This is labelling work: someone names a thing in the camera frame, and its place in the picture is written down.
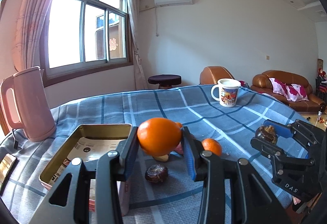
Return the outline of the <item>dark brown mangosteen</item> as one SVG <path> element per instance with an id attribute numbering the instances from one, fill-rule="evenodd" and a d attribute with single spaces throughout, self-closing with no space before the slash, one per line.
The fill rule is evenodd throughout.
<path id="1" fill-rule="evenodd" d="M 261 125 L 255 131 L 255 137 L 268 141 L 272 144 L 276 144 L 278 140 L 275 128 L 272 125 Z"/>

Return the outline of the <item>smooth orange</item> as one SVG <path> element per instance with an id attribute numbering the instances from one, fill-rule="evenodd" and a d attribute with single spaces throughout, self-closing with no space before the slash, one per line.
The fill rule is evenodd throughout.
<path id="1" fill-rule="evenodd" d="M 137 136 L 141 149 L 150 156 L 159 157 L 171 153 L 182 138 L 176 122 L 166 118 L 151 118 L 141 123 Z"/>

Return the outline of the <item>large bumpy orange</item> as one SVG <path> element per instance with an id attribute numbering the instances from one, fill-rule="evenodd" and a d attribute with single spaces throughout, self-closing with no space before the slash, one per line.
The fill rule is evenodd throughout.
<path id="1" fill-rule="evenodd" d="M 182 125 L 181 123 L 179 123 L 179 122 L 176 122 L 176 125 L 177 125 L 179 128 L 182 128 L 182 127 L 183 127 L 183 125 Z"/>

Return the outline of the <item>printed paper in tin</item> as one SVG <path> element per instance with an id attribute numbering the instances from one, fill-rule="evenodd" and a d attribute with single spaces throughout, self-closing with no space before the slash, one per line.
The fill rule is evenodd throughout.
<path id="1" fill-rule="evenodd" d="M 115 150 L 122 139 L 88 139 L 81 137 L 79 140 L 69 147 L 68 144 L 63 145 L 63 149 L 58 152 L 52 168 L 56 168 L 55 172 L 49 180 L 49 185 L 53 185 L 65 168 L 74 158 L 81 158 L 83 162 L 96 160 L 110 150 Z"/>

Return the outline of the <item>pink floral cushion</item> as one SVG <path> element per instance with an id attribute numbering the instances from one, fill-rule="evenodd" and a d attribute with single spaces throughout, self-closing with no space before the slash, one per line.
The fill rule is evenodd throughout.
<path id="1" fill-rule="evenodd" d="M 269 80 L 273 86 L 273 93 L 282 95 L 287 101 L 309 101 L 304 86 L 295 83 L 287 85 L 276 78 L 269 78 Z"/>

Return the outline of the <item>pink gold tin box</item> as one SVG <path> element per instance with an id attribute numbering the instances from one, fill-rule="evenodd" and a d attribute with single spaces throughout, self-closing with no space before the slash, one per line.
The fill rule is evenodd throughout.
<path id="1" fill-rule="evenodd" d="M 68 144 L 69 147 L 72 147 L 73 144 L 76 143 L 79 140 L 79 138 L 81 138 L 81 137 L 86 137 L 88 139 L 101 139 L 101 140 L 122 139 L 122 141 L 118 144 L 117 148 L 115 149 L 115 151 L 122 154 L 125 143 L 127 143 L 128 139 L 130 137 L 134 136 L 135 131 L 136 131 L 136 127 L 131 124 L 82 124 L 82 125 L 79 125 L 72 132 L 72 134 L 70 134 L 70 136 L 65 141 L 65 143 Z M 41 184 L 47 190 L 50 190 L 51 187 L 53 186 L 53 185 L 52 186 L 49 185 L 49 180 L 56 170 L 56 168 L 52 168 L 52 165 L 58 164 L 56 161 L 54 161 L 54 158 L 56 158 L 58 155 L 58 152 L 63 149 L 63 145 L 54 154 L 54 156 L 51 158 L 50 162 L 45 166 L 44 170 L 41 172 L 41 174 L 39 176 L 39 180 L 40 180 Z M 92 160 L 92 161 L 86 161 L 83 163 L 86 166 L 89 165 L 90 169 L 94 171 L 96 169 L 98 160 L 99 159 Z"/>

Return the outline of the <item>dark chestnut fruit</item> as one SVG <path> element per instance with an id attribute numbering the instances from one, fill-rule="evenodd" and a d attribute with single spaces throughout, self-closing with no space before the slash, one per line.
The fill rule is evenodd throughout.
<path id="1" fill-rule="evenodd" d="M 168 168 L 161 164 L 154 164 L 147 168 L 145 179 L 151 183 L 163 183 L 168 178 Z"/>

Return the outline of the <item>brown leather sofa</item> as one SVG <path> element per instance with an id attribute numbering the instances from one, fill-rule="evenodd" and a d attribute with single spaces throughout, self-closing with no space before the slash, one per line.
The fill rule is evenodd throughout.
<path id="1" fill-rule="evenodd" d="M 273 96 L 298 112 L 324 111 L 324 100 L 313 93 L 308 80 L 295 73 L 269 70 L 253 77 L 251 89 Z"/>

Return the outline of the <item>small tangerine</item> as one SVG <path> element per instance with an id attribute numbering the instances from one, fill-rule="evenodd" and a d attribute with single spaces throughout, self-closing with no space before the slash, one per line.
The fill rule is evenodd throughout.
<path id="1" fill-rule="evenodd" d="M 210 151 L 219 157 L 222 155 L 222 146 L 220 145 L 220 143 L 218 143 L 218 141 L 214 139 L 204 139 L 202 141 L 202 146 L 204 150 Z"/>

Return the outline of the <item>white cartoon mug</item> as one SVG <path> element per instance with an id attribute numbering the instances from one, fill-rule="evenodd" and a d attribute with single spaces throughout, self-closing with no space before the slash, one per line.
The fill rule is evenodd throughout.
<path id="1" fill-rule="evenodd" d="M 211 96 L 223 107 L 234 107 L 237 102 L 240 81 L 231 78 L 222 78 L 211 88 Z"/>

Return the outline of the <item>purple passion fruit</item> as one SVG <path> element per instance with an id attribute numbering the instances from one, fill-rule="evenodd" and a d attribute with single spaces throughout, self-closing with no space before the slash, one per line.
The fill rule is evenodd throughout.
<path id="1" fill-rule="evenodd" d="M 178 146 L 174 149 L 174 151 L 180 155 L 184 154 L 181 142 L 179 142 Z"/>

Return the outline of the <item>pink electric kettle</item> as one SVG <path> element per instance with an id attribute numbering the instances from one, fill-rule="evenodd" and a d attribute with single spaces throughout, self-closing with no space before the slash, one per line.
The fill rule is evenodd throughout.
<path id="1" fill-rule="evenodd" d="M 17 122 L 13 120 L 9 109 L 8 90 L 13 91 L 19 118 Z M 9 126 L 13 129 L 22 129 L 29 141 L 45 140 L 56 130 L 38 66 L 17 72 L 1 82 L 1 104 Z"/>

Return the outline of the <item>black kettle power plug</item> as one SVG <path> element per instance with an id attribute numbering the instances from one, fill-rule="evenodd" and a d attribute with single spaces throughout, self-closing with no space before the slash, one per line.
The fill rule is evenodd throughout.
<path id="1" fill-rule="evenodd" d="M 12 137 L 13 137 L 13 148 L 18 150 L 19 149 L 19 141 L 15 137 L 15 130 L 12 129 Z"/>

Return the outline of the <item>smartphone on table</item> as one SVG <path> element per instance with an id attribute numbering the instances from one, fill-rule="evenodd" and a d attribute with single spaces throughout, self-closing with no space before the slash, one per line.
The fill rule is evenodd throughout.
<path id="1" fill-rule="evenodd" d="M 12 154 L 6 154 L 0 163 L 0 189 L 1 192 L 5 188 L 7 181 L 14 170 L 18 159 Z"/>

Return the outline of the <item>dark round stool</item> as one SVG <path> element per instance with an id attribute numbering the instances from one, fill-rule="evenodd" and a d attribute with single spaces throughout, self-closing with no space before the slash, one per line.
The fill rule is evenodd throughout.
<path id="1" fill-rule="evenodd" d="M 160 90 L 166 90 L 182 83 L 179 75 L 154 75 L 148 78 L 149 84 L 158 84 Z"/>

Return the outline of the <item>pink curtain left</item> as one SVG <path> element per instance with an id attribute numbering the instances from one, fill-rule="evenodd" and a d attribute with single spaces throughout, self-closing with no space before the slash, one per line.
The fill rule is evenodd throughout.
<path id="1" fill-rule="evenodd" d="M 15 45 L 12 59 L 16 71 L 34 66 L 39 51 L 39 41 L 52 0 L 22 0 L 17 20 Z"/>

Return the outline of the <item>pink curtain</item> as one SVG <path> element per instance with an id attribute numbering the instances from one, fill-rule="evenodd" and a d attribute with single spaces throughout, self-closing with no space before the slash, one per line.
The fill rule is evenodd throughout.
<path id="1" fill-rule="evenodd" d="M 15 45 L 12 59 L 16 71 L 34 66 L 39 51 L 39 41 L 52 0 L 22 0 L 17 20 Z"/>
<path id="2" fill-rule="evenodd" d="M 142 60 L 139 54 L 138 45 L 138 17 L 140 0 L 127 0 L 130 18 L 130 29 L 132 36 L 132 53 L 134 63 L 134 80 L 136 90 L 146 90 L 147 83 L 142 67 Z"/>

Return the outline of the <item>pink curtain right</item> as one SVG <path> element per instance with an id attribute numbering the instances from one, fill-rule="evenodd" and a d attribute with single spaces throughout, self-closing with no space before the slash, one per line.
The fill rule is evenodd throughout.
<path id="1" fill-rule="evenodd" d="M 138 17 L 140 0 L 127 0 L 130 18 L 130 29 L 132 36 L 132 53 L 134 63 L 134 80 L 136 90 L 146 90 L 147 83 L 142 67 L 142 60 L 139 54 L 138 45 Z"/>

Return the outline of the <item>window with brown frame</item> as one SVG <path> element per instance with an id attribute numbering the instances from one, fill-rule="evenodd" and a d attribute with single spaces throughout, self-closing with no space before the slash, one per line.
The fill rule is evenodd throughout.
<path id="1" fill-rule="evenodd" d="M 127 0 L 52 0 L 40 42 L 50 86 L 132 65 Z"/>

